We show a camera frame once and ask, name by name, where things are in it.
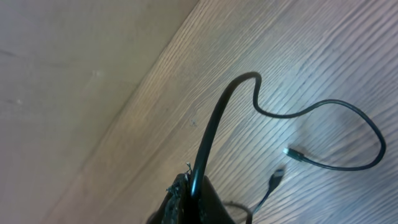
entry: wood grain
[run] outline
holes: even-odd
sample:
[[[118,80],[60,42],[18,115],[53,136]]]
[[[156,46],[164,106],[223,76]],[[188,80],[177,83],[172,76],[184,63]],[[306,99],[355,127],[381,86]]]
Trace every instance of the wood grain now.
[[[262,74],[260,106],[291,113],[325,98],[365,111],[386,137],[373,169],[335,172],[282,154],[358,166],[377,138],[352,112],[324,106],[270,119],[240,86],[221,120],[206,173],[223,200],[249,207],[278,167],[287,172],[254,223],[396,223],[398,2],[200,1],[43,223],[145,223],[193,162],[216,101],[236,76]]]
[[[40,223],[197,0],[0,1],[0,223]]]

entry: cable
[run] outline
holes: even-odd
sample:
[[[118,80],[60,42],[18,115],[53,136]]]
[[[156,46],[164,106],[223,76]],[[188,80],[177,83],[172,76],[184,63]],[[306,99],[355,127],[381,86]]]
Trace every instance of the cable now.
[[[266,112],[263,109],[261,109],[258,105],[258,97],[259,97],[259,92],[260,92],[260,87],[261,87],[261,75],[258,74],[257,72],[248,72],[243,75],[238,76],[235,78],[224,90],[223,94],[219,98],[213,113],[211,114],[209,123],[207,124],[205,133],[203,135],[203,138],[201,140],[199,150],[197,157],[195,159],[195,165],[193,167],[192,171],[192,178],[190,181],[190,196],[194,200],[198,200],[200,196],[200,190],[201,190],[201,184],[203,181],[203,176],[205,175],[205,169],[206,169],[206,164],[207,164],[207,159],[210,154],[210,149],[211,145],[213,144],[213,140],[217,131],[217,127],[220,123],[221,117],[223,115],[223,112],[226,108],[226,105],[231,98],[231,95],[233,91],[238,87],[239,84],[242,82],[254,78],[256,83],[254,86],[254,93],[253,93],[253,106],[256,111],[258,111],[260,114],[263,114],[265,116],[271,117],[271,118],[278,118],[278,119],[289,119],[289,118],[297,118],[299,116],[305,115],[315,108],[318,108],[322,105],[326,104],[337,104],[344,106],[351,111],[354,111],[356,114],[360,115],[362,119],[367,122],[368,125],[372,128],[376,136],[379,138],[380,141],[380,150],[379,154],[376,156],[376,158],[369,164],[364,165],[364,166],[359,166],[359,167],[333,167],[333,166],[328,166],[324,164],[320,164],[317,162],[314,162],[308,158],[306,158],[301,152],[298,152],[294,149],[284,149],[284,152],[292,157],[293,159],[296,159],[298,161],[304,161],[310,164],[313,164],[318,167],[326,168],[326,169],[332,169],[332,170],[340,170],[340,171],[357,171],[357,170],[365,170],[374,167],[377,165],[383,158],[384,154],[386,153],[386,141],[384,140],[383,135],[381,134],[380,130],[377,128],[377,126],[373,123],[373,121],[365,114],[363,113],[359,108],[341,100],[322,100],[319,101],[318,103],[314,103],[313,105],[309,106],[308,108],[305,108],[302,111],[299,111],[297,113],[292,113],[292,114],[274,114],[270,112]],[[265,202],[267,199],[266,195],[262,201],[261,204]]]

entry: floor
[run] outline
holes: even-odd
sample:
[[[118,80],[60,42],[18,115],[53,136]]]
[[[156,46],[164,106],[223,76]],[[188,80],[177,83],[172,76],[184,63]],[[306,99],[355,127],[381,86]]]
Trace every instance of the floor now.
[[[208,161],[219,196],[251,207],[284,167],[254,223],[396,223],[397,34],[397,1],[200,1],[43,223],[145,223],[194,162],[221,92],[248,71],[262,75],[260,106],[275,113],[327,98],[356,105],[381,129],[387,153],[361,172],[289,159],[285,146],[358,166],[379,143],[339,106],[297,119],[261,116],[248,81],[227,106]]]

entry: cord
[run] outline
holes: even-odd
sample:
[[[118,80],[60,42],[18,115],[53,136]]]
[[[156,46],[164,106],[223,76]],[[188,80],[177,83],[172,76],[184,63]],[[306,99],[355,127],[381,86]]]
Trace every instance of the cord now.
[[[359,166],[359,167],[333,167],[333,166],[328,166],[324,164],[320,164],[318,162],[312,161],[308,158],[306,158],[301,152],[298,152],[294,149],[284,149],[284,152],[291,158],[296,159],[298,161],[304,161],[310,164],[313,164],[318,167],[326,168],[326,169],[331,169],[331,170],[340,170],[340,171],[358,171],[358,170],[365,170],[374,167],[377,165],[383,158],[384,154],[386,153],[386,141],[384,140],[383,135],[381,134],[380,130],[377,128],[377,126],[373,123],[373,121],[365,114],[363,113],[359,108],[345,102],[342,100],[322,100],[317,103],[314,103],[313,105],[309,106],[308,108],[305,108],[302,111],[299,111],[297,113],[292,113],[292,114],[274,114],[270,113],[267,111],[264,111],[261,109],[258,105],[258,97],[259,97],[259,92],[260,92],[260,87],[261,87],[261,75],[258,74],[257,72],[248,72],[243,75],[238,76],[235,78],[224,90],[223,94],[220,96],[213,113],[211,114],[209,123],[207,124],[205,133],[203,135],[203,138],[201,140],[199,150],[197,157],[195,159],[195,165],[193,167],[192,171],[192,178],[190,181],[190,196],[193,200],[198,200],[200,196],[200,190],[201,190],[201,184],[203,181],[203,176],[205,175],[205,169],[206,169],[206,164],[207,164],[207,159],[210,154],[210,149],[211,145],[213,144],[213,140],[217,131],[217,127],[220,123],[221,117],[223,115],[223,112],[226,108],[226,105],[231,98],[231,95],[233,91],[238,87],[239,84],[242,82],[254,78],[256,83],[254,85],[254,93],[253,93],[253,106],[254,109],[256,109],[257,112],[260,114],[263,114],[265,116],[271,117],[271,118],[278,118],[278,119],[289,119],[289,118],[297,118],[299,116],[305,115],[315,108],[318,108],[320,106],[326,105],[326,104],[337,104],[344,106],[351,111],[354,111],[356,114],[358,114],[362,119],[365,120],[365,122],[372,128],[376,136],[379,138],[380,141],[380,150],[379,154],[376,156],[376,158],[369,164],[364,165],[364,166]],[[269,193],[266,194],[266,196],[261,200],[260,204],[257,206],[255,210],[258,210],[259,207],[266,201],[267,197],[272,191],[269,190]]]

